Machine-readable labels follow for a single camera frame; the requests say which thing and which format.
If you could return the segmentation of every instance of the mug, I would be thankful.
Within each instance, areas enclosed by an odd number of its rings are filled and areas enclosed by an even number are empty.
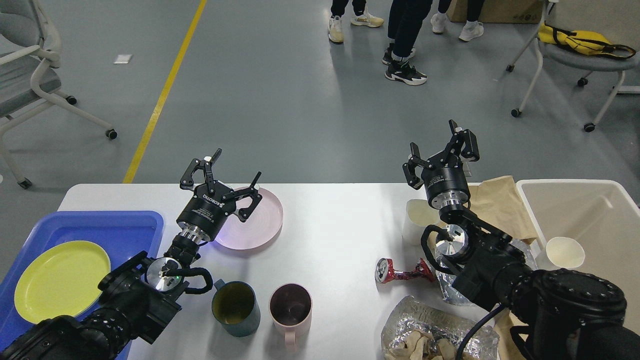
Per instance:
[[[311,326],[311,295],[298,284],[284,284],[273,292],[269,300],[269,312],[273,325],[284,335],[287,350],[298,349],[298,338]]]
[[[211,312],[225,330],[238,338],[253,334],[260,325],[260,308],[255,292],[242,281],[216,281]]]

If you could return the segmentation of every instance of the crumpled foil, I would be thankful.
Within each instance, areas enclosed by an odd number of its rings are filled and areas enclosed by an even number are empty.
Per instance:
[[[536,260],[534,259],[533,254],[531,254],[531,248],[528,244],[526,244],[524,241],[519,239],[511,240],[511,244],[514,247],[520,249],[524,253],[525,263],[532,270],[538,269]],[[440,264],[440,266],[446,267],[445,263],[443,263],[441,260],[442,254],[438,251],[438,248],[436,248],[435,250],[436,250],[435,251],[436,261],[438,262],[438,264]],[[435,273],[436,273],[436,277],[438,278],[438,282],[440,283],[440,289],[442,290],[442,299],[444,300],[444,302],[452,305],[475,306],[473,302],[469,301],[469,299],[464,297],[464,295],[462,295],[460,292],[458,292],[456,289],[453,288],[452,286],[453,282],[456,280],[455,275],[444,274],[437,270],[435,270]]]
[[[392,348],[400,346],[400,342],[409,335],[412,330],[420,329],[430,332],[435,341],[431,344],[436,351],[435,343],[442,339],[448,339],[453,346],[458,348],[467,332],[476,323],[456,315],[434,309],[420,303],[413,296],[407,296],[400,300],[391,311],[382,333],[380,345],[382,354],[386,354]],[[471,338],[465,352],[482,360],[497,360],[498,358],[498,334],[489,325],[482,326]]]

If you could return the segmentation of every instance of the person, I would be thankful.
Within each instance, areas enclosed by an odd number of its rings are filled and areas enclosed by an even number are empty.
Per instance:
[[[382,63],[387,65],[387,79],[414,86],[427,81],[427,75],[411,66],[409,59],[415,54],[413,45],[422,21],[429,15],[431,3],[431,0],[393,0],[391,3],[387,28],[389,46],[382,57]]]
[[[433,27],[433,33],[441,35],[444,33],[445,25],[447,24],[447,10],[451,5],[451,0],[440,0],[438,3],[438,12],[431,17],[431,26]],[[469,42],[472,39],[482,36],[484,34],[484,26],[482,22],[478,22],[480,17],[480,11],[484,0],[469,0],[467,6],[467,23],[462,28],[462,32],[458,39]]]
[[[329,40],[334,44],[342,44],[344,42],[344,34],[342,34],[342,16],[344,9],[347,7],[349,0],[333,0],[331,5],[331,17],[329,18]],[[367,10],[366,0],[352,0],[354,15],[351,17],[351,24],[356,26],[369,26],[370,28],[379,28],[384,24],[384,19],[375,17]]]

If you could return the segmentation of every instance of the dark green mug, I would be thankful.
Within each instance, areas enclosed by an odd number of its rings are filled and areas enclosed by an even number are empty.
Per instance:
[[[211,311],[225,330],[238,338],[253,334],[260,325],[260,308],[255,292],[242,281],[216,281]]]

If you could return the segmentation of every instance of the white tag on floor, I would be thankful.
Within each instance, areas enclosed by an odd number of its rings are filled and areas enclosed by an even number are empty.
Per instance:
[[[131,61],[132,54],[120,54],[116,57],[114,64],[128,64]]]

